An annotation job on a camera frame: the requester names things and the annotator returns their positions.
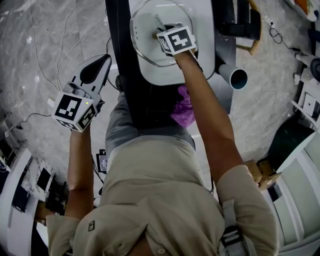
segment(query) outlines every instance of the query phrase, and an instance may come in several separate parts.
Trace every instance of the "gray floor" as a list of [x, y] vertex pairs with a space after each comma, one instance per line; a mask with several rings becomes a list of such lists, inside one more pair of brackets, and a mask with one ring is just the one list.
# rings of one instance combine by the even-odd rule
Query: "gray floor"
[[[3, 0], [0, 4], [0, 106], [11, 111], [10, 121], [17, 124], [30, 113], [49, 114], [47, 101], [55, 99], [57, 59], [67, 15], [75, 0]], [[254, 56], [237, 51], [237, 65], [249, 74], [249, 83], [233, 95], [231, 120], [237, 147], [244, 160], [259, 160], [266, 155], [273, 136], [291, 113], [290, 101], [297, 88], [292, 74], [297, 61], [292, 52], [275, 44], [269, 36], [270, 21], [283, 34], [287, 45], [309, 50], [307, 29], [310, 23], [302, 20], [283, 0], [256, 0], [263, 18], [263, 36]], [[104, 0], [77, 0], [74, 11], [66, 23], [60, 65], [67, 52], [78, 43], [63, 61], [59, 77], [64, 85], [75, 67], [84, 60], [106, 52], [110, 37], [108, 19], [104, 14]], [[109, 53], [115, 63], [112, 44]], [[110, 73], [115, 81], [117, 71]], [[116, 104], [118, 92], [109, 84], [101, 96], [106, 102], [102, 113], [92, 123], [92, 153], [104, 148], [105, 130], [111, 110]], [[51, 118], [32, 116], [24, 123], [23, 130], [16, 130], [27, 139], [27, 147], [37, 157], [43, 157], [55, 168], [63, 180], [67, 174], [70, 131], [60, 127]], [[196, 124], [190, 127], [192, 135], [199, 134]], [[195, 139], [199, 168], [205, 183], [210, 185], [207, 159], [201, 138]]]

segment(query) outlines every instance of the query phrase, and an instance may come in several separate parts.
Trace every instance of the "man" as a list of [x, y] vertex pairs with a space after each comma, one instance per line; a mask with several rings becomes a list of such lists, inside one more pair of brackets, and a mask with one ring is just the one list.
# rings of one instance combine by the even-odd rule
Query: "man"
[[[174, 56], [193, 104], [219, 201], [258, 256], [276, 255], [274, 216], [236, 148], [225, 110], [190, 53]], [[195, 145], [180, 126], [137, 130], [121, 92], [106, 133], [108, 173], [94, 205], [90, 127], [71, 132], [65, 216], [48, 216], [49, 252], [65, 255], [219, 255], [221, 205], [198, 176]]]

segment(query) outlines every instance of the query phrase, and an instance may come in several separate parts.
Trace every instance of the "purple glove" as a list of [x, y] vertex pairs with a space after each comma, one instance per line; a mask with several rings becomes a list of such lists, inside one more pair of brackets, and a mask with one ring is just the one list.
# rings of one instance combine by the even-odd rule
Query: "purple glove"
[[180, 86], [178, 88], [178, 93], [183, 97], [183, 100], [174, 106], [173, 113], [170, 116], [179, 125], [187, 128], [196, 120], [193, 106], [186, 86]]

